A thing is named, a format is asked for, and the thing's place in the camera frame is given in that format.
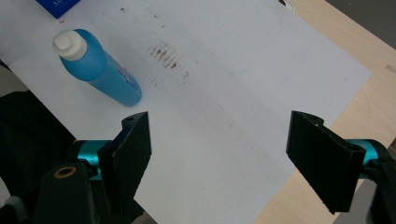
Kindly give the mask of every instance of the blue bottle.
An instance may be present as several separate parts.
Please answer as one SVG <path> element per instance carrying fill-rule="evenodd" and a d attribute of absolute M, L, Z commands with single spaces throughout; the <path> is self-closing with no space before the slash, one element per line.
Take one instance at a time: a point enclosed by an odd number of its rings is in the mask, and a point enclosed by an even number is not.
<path fill-rule="evenodd" d="M 134 77 L 122 68 L 90 32 L 62 31 L 52 46 L 66 70 L 126 106 L 137 104 L 142 92 Z"/>

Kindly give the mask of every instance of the brown stain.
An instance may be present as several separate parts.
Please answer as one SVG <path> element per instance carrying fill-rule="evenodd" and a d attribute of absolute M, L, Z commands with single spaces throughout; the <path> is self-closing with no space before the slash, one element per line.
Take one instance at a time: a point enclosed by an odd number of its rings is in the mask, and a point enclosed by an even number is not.
<path fill-rule="evenodd" d="M 392 72 L 392 73 L 396 73 L 396 67 L 395 66 L 392 66 L 392 65 L 388 64 L 385 68 L 388 71 Z"/>

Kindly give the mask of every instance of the black fabric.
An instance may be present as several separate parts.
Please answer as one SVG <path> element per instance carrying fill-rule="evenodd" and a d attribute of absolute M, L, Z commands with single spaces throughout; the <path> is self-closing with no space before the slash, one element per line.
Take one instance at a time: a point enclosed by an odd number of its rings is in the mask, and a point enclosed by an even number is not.
<path fill-rule="evenodd" d="M 30 91 L 0 97 L 0 176 L 11 195 L 35 188 L 74 140 Z"/>

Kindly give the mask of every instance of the dark gray surface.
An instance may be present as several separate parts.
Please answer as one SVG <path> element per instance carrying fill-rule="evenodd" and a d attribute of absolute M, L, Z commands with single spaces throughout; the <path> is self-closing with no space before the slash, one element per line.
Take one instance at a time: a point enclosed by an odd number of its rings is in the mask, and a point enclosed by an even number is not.
<path fill-rule="evenodd" d="M 369 211 L 376 184 L 365 180 L 353 197 L 349 213 L 341 213 L 333 224 L 366 224 L 366 216 Z"/>
<path fill-rule="evenodd" d="M 327 0 L 396 49 L 396 0 Z"/>

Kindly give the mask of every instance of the blue box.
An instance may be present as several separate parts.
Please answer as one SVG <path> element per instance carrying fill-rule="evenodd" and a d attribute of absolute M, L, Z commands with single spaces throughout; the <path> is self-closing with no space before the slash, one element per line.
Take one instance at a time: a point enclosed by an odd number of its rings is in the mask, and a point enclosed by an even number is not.
<path fill-rule="evenodd" d="M 60 18 L 67 10 L 79 0 L 36 0 L 56 19 Z"/>

